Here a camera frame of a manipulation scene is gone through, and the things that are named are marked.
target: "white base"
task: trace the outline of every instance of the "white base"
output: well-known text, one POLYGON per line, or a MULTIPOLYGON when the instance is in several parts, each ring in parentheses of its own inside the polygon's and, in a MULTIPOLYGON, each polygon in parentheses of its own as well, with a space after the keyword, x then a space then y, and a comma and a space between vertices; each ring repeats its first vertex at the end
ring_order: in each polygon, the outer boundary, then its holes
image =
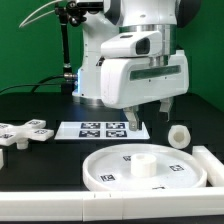
POLYGON ((223 214, 224 187, 0 193, 0 221, 91 221, 223 214))

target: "white robot body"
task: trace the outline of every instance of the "white robot body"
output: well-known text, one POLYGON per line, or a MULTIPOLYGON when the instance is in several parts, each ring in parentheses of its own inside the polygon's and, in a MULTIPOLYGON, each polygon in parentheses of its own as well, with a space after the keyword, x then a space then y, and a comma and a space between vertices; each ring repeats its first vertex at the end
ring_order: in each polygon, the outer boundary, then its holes
POLYGON ((87 14, 87 21, 83 23, 84 54, 82 66, 78 71, 78 88, 73 96, 80 101, 93 103, 101 99, 101 44, 119 33, 102 13, 87 14))
POLYGON ((176 24, 176 0, 122 0, 123 27, 148 24, 176 24))

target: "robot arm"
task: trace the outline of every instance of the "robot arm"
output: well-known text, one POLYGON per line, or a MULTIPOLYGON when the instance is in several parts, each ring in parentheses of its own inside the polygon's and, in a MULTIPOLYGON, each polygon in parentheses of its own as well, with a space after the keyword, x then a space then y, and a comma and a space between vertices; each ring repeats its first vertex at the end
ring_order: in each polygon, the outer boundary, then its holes
POLYGON ((124 109, 132 120, 130 124, 134 124, 131 130, 140 127, 136 111, 139 104, 165 102, 161 111, 168 119, 171 98, 188 90, 187 59, 184 51, 176 51, 175 32, 180 24, 177 18, 183 18, 183 5, 189 1, 195 5, 191 0, 76 1, 77 7, 90 13, 103 11, 112 24, 120 27, 119 35, 101 45, 105 58, 101 98, 107 107, 124 109))

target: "white block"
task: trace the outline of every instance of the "white block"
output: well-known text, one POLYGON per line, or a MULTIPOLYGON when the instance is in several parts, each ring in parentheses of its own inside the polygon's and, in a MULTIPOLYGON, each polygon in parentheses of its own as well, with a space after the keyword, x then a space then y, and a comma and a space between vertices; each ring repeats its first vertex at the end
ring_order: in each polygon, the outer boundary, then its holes
POLYGON ((121 192, 86 192, 83 198, 83 221, 121 220, 121 192))
POLYGON ((224 188, 123 192, 123 219, 224 214, 224 188))
POLYGON ((193 156, 208 173, 208 181, 214 187, 224 186, 223 164, 204 146, 194 146, 193 156))
POLYGON ((0 221, 81 220, 81 192, 0 193, 0 221))

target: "white cylinder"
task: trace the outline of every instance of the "white cylinder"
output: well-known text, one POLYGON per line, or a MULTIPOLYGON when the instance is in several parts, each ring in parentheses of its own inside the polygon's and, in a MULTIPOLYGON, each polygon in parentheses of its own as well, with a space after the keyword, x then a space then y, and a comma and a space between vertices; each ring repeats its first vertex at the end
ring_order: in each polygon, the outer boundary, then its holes
POLYGON ((208 181, 213 187, 224 186, 224 165, 204 146, 193 147, 193 157, 208 173, 208 181))
POLYGON ((27 139, 20 139, 17 142, 17 149, 24 150, 28 148, 29 142, 27 139))
POLYGON ((172 126, 168 134, 168 141, 175 149, 186 148, 191 141, 191 136, 187 127, 182 125, 172 126))
POLYGON ((156 174, 156 157, 146 153, 131 157, 131 174, 136 177, 152 177, 156 174))

